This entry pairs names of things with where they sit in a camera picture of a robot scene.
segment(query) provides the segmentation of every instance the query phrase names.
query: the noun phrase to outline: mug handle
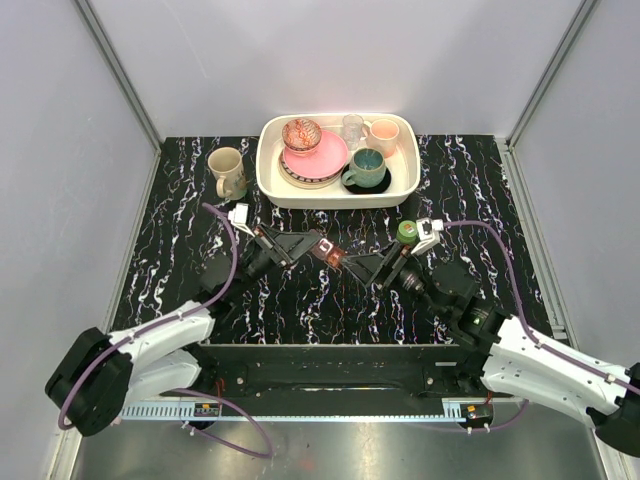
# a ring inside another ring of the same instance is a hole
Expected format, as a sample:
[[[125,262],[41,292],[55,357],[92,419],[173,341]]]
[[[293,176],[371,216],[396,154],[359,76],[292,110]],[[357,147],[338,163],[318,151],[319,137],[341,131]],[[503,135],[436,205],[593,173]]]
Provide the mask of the mug handle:
[[[353,176],[356,174],[353,170],[346,171],[342,174],[342,183],[347,187],[351,185],[355,185],[356,181],[353,179]]]
[[[371,122],[368,122],[367,120],[364,121],[362,124],[362,133],[364,133],[364,137],[362,138],[367,138],[371,135]]]
[[[218,196],[222,198],[228,197],[231,195],[231,192],[229,190],[224,189],[224,181],[226,179],[227,177],[220,177],[216,182],[216,192],[218,193]]]

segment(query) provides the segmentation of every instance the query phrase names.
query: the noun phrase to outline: glass cup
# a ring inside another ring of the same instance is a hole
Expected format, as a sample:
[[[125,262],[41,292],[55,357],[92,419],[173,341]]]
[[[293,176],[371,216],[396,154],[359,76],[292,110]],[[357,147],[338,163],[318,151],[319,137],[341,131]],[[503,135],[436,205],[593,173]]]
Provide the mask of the glass cup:
[[[360,115],[347,115],[342,119],[342,139],[349,150],[356,150],[360,146],[364,127],[364,120]]]

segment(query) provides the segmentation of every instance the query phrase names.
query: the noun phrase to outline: pink plate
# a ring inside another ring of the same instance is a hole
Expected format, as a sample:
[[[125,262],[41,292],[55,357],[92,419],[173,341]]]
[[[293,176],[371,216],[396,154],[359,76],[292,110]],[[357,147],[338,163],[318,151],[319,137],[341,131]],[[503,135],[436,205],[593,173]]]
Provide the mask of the pink plate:
[[[335,175],[347,163],[349,150],[344,140],[333,132],[322,131],[322,140],[315,152],[301,157],[284,149],[284,163],[295,173],[304,178],[319,179]]]

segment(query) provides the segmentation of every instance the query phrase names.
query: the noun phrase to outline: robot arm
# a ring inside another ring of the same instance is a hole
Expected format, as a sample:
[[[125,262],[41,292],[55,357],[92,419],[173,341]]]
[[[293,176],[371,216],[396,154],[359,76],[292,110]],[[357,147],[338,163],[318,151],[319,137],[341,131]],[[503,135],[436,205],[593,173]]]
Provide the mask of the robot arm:
[[[569,415],[595,428],[608,445],[640,457],[640,396],[620,385],[640,387],[640,363],[630,369],[609,364],[525,327],[480,298],[475,280],[455,263],[425,275],[416,256],[440,241],[444,227],[430,219],[418,220],[417,227],[415,247],[394,244],[384,254],[344,257],[342,265],[367,287],[393,285],[426,300],[455,343],[471,353],[460,370],[488,390]]]
[[[234,215],[230,220],[246,230],[242,218]],[[207,309],[203,304],[229,275],[230,262],[223,255],[207,263],[200,279],[202,291],[173,312],[108,335],[97,328],[80,334],[45,387],[45,393],[59,408],[89,365],[107,349],[125,341],[93,371],[71,401],[66,416],[82,435],[94,435],[108,427],[133,402],[178,388],[213,384],[209,377],[215,367],[197,343],[209,338],[216,320],[223,323],[234,314],[238,299],[256,280],[275,266],[297,262],[322,238],[315,231],[288,233],[266,225],[251,233],[253,238],[240,259],[231,288]],[[176,319],[166,322],[168,317]]]
[[[487,389],[527,398],[563,412],[595,428],[605,443],[640,457],[640,396],[615,382],[640,386],[640,364],[625,370],[527,327],[538,341],[534,343],[517,317],[477,295],[478,286],[465,268],[444,264],[425,275],[416,257],[439,242],[443,224],[422,219],[417,226],[420,242],[415,247],[394,242],[382,252],[348,256],[318,232],[287,233],[260,225],[252,232],[253,238],[241,257],[231,288],[208,311],[181,316],[211,298],[226,281],[230,265],[222,255],[207,263],[201,278],[203,290],[194,301],[172,312],[178,315],[178,320],[145,330],[139,338],[136,332],[162,319],[111,335],[96,328],[81,334],[47,383],[46,393],[61,407],[87,366],[106,348],[127,337],[133,340],[97,369],[67,412],[83,435],[106,428],[131,402],[202,382],[207,372],[214,370],[204,365],[206,356],[198,358],[194,346],[181,348],[207,339],[216,325],[214,318],[218,325],[232,318],[238,299],[268,270],[291,265],[311,251],[330,266],[345,268],[365,287],[373,283],[382,288],[394,286],[425,300],[447,324],[456,344],[470,352],[466,364],[460,366],[461,371]],[[553,348],[565,358],[543,346]],[[567,359],[586,363],[609,377],[603,379]]]

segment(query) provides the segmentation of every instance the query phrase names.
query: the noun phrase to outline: green cap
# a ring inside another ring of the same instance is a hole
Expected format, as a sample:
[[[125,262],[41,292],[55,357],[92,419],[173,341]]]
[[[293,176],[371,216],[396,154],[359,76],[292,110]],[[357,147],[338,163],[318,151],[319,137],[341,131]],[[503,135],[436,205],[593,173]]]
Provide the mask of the green cap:
[[[415,245],[418,241],[418,226],[416,222],[405,220],[398,225],[396,240],[405,245]]]

